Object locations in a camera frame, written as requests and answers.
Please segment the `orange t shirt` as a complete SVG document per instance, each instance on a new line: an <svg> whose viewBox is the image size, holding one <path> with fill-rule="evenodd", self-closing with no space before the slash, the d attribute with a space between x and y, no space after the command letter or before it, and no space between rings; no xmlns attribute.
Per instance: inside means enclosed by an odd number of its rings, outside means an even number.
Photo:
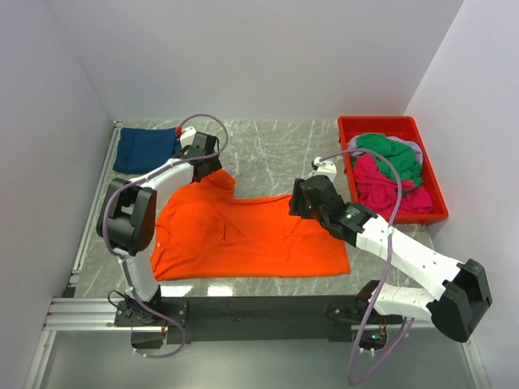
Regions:
<svg viewBox="0 0 519 389"><path fill-rule="evenodd" d="M289 214L289 195L237 199L224 170L180 188L156 222L158 281L350 273L345 243Z"/></svg>

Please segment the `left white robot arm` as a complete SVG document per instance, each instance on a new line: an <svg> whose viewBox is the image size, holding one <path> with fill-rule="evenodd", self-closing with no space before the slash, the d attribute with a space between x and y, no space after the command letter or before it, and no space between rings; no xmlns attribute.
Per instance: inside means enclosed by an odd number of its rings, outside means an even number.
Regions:
<svg viewBox="0 0 519 389"><path fill-rule="evenodd" d="M109 185L97 221L97 234L109 244L126 279L126 295L139 299L133 315L145 326L157 323L160 286L152 274L157 210L179 189L221 169L219 139L190 127L187 144L156 169L140 176L116 177Z"/></svg>

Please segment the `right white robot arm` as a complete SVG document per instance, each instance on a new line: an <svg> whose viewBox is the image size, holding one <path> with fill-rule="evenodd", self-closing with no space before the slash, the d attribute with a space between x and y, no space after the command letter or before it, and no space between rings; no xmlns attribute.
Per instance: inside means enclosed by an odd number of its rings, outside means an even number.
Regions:
<svg viewBox="0 0 519 389"><path fill-rule="evenodd" d="M481 263L439 254L362 204L345 202L324 175L295 181L289 214L316 220L332 237L390 262L418 283L416 288L384 284L379 293L364 288L356 314L365 323L389 315L416 318L465 343L492 304Z"/></svg>

